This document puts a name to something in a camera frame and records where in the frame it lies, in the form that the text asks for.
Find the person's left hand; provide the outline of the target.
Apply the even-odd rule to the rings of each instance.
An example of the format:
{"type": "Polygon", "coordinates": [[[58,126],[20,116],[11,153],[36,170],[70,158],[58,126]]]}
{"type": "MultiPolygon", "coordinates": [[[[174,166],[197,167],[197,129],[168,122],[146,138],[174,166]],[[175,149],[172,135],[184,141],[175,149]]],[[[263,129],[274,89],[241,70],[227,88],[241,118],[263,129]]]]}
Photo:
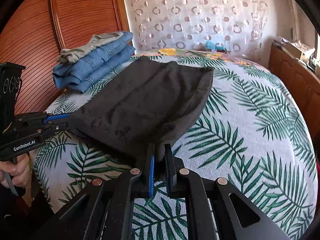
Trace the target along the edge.
{"type": "Polygon", "coordinates": [[[17,157],[17,164],[13,164],[9,161],[1,162],[1,185],[9,188],[8,182],[4,176],[4,172],[7,172],[12,178],[12,183],[17,187],[25,187],[28,183],[29,174],[29,155],[26,153],[17,157]]]}

